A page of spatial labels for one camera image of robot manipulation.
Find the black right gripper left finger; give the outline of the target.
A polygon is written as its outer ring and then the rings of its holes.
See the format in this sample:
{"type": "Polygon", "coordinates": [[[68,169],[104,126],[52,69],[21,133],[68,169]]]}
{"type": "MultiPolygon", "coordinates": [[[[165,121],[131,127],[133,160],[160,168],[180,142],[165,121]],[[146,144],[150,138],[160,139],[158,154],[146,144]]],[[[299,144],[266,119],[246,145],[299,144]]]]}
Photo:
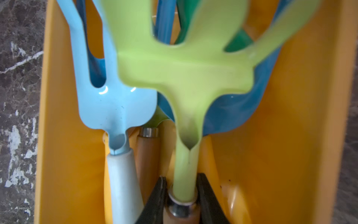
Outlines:
{"type": "Polygon", "coordinates": [[[167,203],[167,179],[159,177],[151,195],[135,224],[163,224],[163,211],[167,203]]]}

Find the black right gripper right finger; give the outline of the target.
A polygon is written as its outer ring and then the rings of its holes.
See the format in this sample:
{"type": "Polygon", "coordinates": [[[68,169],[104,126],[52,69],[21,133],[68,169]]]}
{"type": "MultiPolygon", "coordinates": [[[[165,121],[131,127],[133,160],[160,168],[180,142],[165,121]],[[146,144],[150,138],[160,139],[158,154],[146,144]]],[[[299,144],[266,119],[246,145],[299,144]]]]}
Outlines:
{"type": "Polygon", "coordinates": [[[204,173],[197,175],[196,184],[201,206],[200,224],[229,224],[230,222],[204,173]]]}

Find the yellow plastic storage box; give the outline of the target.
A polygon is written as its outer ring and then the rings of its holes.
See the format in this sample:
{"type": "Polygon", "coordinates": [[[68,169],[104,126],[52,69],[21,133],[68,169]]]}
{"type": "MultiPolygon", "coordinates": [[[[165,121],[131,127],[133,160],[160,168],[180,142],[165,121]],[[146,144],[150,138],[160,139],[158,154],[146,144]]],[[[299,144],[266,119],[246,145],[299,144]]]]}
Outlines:
{"type": "MultiPolygon", "coordinates": [[[[323,1],[281,49],[241,127],[204,140],[207,175],[232,223],[329,224],[336,199],[358,35],[357,1],[323,1]]],[[[105,146],[79,117],[70,29],[46,14],[36,224],[105,224],[105,146]]]]}

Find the blue cultivator yellow handle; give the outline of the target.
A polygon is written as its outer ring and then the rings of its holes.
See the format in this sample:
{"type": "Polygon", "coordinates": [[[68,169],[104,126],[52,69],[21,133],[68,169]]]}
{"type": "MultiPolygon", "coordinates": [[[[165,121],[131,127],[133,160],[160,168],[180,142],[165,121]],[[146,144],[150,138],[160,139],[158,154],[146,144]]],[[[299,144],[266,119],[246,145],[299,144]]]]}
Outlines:
{"type": "MultiPolygon", "coordinates": [[[[169,44],[172,37],[176,1],[157,2],[155,37],[164,44],[169,44]]],[[[274,9],[272,23],[284,11],[291,1],[279,1],[274,9]]],[[[255,83],[247,94],[229,94],[217,98],[206,113],[203,136],[231,131],[244,124],[259,106],[265,89],[273,72],[281,48],[277,48],[255,68],[255,83]]],[[[147,123],[149,127],[157,127],[164,120],[174,121],[172,109],[166,98],[158,92],[158,106],[155,114],[147,123]]]]}

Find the light blue hand fork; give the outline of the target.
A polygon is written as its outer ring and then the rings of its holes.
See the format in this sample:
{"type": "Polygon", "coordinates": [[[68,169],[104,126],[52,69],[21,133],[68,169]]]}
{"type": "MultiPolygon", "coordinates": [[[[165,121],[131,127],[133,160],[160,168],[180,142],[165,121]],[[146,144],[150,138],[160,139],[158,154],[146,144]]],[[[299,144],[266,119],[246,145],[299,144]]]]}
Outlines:
{"type": "Polygon", "coordinates": [[[117,53],[100,1],[94,5],[102,20],[102,59],[94,57],[88,47],[85,2],[59,1],[58,5],[70,27],[80,118],[87,127],[108,134],[112,221],[134,224],[144,203],[128,129],[145,124],[154,115],[157,92],[129,87],[119,79],[117,53]]]}

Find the light green hand rake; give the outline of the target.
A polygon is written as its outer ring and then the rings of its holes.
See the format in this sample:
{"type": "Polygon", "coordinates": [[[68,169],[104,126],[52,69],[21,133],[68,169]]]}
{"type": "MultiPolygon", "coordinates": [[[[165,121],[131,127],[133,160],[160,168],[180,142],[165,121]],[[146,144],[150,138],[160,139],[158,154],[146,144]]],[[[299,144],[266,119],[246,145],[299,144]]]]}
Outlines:
{"type": "Polygon", "coordinates": [[[184,41],[166,45],[152,36],[150,1],[101,1],[114,40],[118,75],[124,84],[154,89],[168,100],[176,123],[171,188],[175,204],[196,202],[197,168],[204,118],[221,95],[244,94],[254,69],[300,30],[320,1],[292,1],[248,47],[225,52],[246,20],[248,1],[200,1],[184,41]]]}

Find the dark green hand rake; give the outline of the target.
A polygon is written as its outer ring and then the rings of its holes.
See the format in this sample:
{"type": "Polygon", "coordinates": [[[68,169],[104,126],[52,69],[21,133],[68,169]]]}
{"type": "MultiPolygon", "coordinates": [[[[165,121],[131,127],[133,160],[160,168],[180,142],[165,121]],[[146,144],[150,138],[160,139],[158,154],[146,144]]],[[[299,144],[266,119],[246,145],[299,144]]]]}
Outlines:
{"type": "MultiPolygon", "coordinates": [[[[180,44],[184,41],[190,22],[192,20],[193,14],[197,8],[199,3],[198,0],[177,0],[177,10],[178,17],[180,21],[181,31],[175,41],[175,44],[180,44]]],[[[225,47],[226,52],[235,52],[239,51],[249,44],[251,44],[253,40],[249,37],[249,35],[242,29],[237,32],[231,42],[225,47]]]]}

